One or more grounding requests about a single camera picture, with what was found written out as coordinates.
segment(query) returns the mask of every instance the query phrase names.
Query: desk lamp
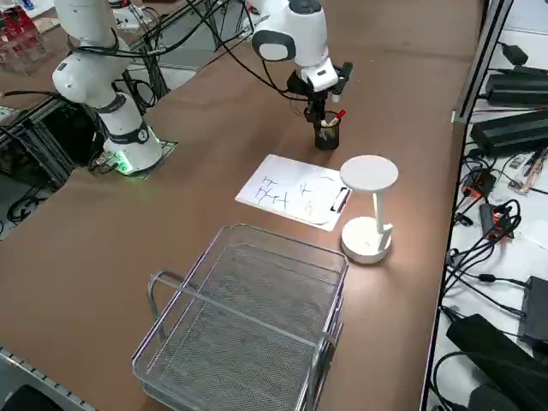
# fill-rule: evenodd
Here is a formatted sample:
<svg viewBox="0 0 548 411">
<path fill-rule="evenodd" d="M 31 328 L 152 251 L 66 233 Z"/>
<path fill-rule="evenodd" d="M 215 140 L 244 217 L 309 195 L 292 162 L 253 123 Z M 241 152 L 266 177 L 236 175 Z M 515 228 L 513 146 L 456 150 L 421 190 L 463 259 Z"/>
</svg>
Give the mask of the desk lamp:
<svg viewBox="0 0 548 411">
<path fill-rule="evenodd" d="M 375 206 L 375 218 L 353 218 L 342 229 L 342 250 L 357 263 L 377 263 L 390 248 L 393 227 L 383 220 L 383 191 L 397 176 L 396 165 L 380 156 L 354 157 L 342 165 L 342 182 L 355 193 L 372 194 Z"/>
</svg>

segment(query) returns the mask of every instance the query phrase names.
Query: black power supply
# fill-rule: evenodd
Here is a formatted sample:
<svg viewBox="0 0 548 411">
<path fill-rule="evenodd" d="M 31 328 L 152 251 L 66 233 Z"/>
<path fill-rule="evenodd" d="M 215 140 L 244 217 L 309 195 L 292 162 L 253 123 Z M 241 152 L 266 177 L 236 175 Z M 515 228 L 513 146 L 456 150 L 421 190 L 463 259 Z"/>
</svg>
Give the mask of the black power supply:
<svg viewBox="0 0 548 411">
<path fill-rule="evenodd" d="M 454 321 L 447 330 L 447 337 L 521 411 L 548 410 L 548 367 L 523 351 L 481 315 Z"/>
<path fill-rule="evenodd" d="M 530 277 L 523 293 L 518 334 L 520 340 L 533 349 L 543 349 L 548 343 L 548 281 Z"/>
<path fill-rule="evenodd" d="M 503 47 L 503 55 L 509 62 L 515 66 L 522 66 L 527 63 L 529 56 L 520 48 L 519 45 L 507 45 L 506 43 L 500 41 L 498 43 Z"/>
<path fill-rule="evenodd" d="M 489 104 L 533 108 L 548 105 L 548 75 L 516 74 L 489 76 L 485 85 Z"/>
<path fill-rule="evenodd" d="M 488 156 L 531 152 L 548 146 L 548 110 L 476 122 L 470 135 Z"/>
</svg>

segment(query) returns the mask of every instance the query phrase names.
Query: metal frame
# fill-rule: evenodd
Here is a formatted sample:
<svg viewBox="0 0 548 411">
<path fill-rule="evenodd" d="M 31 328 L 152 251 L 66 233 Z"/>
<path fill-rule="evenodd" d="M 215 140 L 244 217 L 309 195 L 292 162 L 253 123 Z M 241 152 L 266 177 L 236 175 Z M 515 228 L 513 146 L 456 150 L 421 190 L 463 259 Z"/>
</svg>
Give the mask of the metal frame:
<svg viewBox="0 0 548 411">
<path fill-rule="evenodd" d="M 468 71 L 461 97 L 459 97 L 453 122 L 468 123 L 513 3 L 514 0 L 491 0 L 491 6 L 487 11 L 487 17 L 479 36 L 478 49 L 472 61 L 472 67 Z"/>
<path fill-rule="evenodd" d="M 50 396 L 55 402 L 71 402 L 77 408 L 85 411 L 95 411 L 95 408 L 86 401 L 79 398 L 74 392 L 67 390 L 65 387 L 56 383 L 47 375 L 31 366 L 24 358 L 17 357 L 6 348 L 0 346 L 0 361 L 3 361 L 8 366 L 24 372 L 26 375 L 34 379 L 40 387 L 40 391 L 46 391 L 44 394 Z"/>
</svg>

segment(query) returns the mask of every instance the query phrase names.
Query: wire basket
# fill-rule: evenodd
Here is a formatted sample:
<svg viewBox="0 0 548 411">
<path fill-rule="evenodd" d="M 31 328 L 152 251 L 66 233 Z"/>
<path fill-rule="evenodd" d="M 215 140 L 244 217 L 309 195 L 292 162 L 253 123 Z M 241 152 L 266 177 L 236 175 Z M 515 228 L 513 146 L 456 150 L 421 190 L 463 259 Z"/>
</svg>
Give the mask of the wire basket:
<svg viewBox="0 0 548 411">
<path fill-rule="evenodd" d="M 185 279 L 152 276 L 155 324 L 134 374 L 179 411 L 313 410 L 342 330 L 347 269 L 340 253 L 225 227 Z M 161 315 L 156 283 L 176 289 Z"/>
</svg>

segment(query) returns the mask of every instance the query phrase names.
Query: paper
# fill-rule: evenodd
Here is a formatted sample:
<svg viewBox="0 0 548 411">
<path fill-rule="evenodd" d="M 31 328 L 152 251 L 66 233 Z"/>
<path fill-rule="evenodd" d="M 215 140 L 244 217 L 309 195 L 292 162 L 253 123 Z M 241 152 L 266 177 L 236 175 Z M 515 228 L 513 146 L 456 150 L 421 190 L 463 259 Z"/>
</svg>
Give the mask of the paper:
<svg viewBox="0 0 548 411">
<path fill-rule="evenodd" d="M 235 199 L 332 231 L 349 195 L 338 171 L 270 154 Z"/>
</svg>

